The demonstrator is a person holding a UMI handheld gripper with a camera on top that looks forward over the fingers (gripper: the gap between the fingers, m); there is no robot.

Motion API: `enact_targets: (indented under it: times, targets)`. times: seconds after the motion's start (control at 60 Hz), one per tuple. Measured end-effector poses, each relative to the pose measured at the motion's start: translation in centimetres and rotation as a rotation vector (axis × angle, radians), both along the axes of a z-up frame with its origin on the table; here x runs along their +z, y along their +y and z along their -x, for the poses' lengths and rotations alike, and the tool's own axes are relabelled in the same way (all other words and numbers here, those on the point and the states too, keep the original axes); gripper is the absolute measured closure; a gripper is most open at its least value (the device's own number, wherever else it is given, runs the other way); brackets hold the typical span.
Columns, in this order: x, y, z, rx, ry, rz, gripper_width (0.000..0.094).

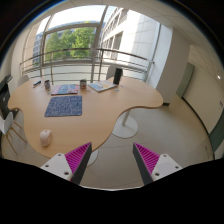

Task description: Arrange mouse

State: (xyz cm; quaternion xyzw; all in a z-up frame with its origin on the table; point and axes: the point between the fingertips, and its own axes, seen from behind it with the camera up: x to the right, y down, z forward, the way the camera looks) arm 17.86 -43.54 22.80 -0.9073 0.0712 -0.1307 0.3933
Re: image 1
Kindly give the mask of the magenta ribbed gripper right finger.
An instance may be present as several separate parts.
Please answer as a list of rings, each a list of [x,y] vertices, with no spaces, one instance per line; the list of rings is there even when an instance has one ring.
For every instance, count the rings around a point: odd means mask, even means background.
[[[145,185],[182,169],[168,154],[157,154],[138,143],[133,144],[133,154]]]

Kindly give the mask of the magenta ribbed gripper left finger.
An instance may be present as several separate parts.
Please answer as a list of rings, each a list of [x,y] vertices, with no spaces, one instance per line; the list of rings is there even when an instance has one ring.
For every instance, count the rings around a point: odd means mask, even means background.
[[[79,185],[83,178],[91,153],[92,144],[86,143],[66,154],[57,153],[42,165],[41,168]]]

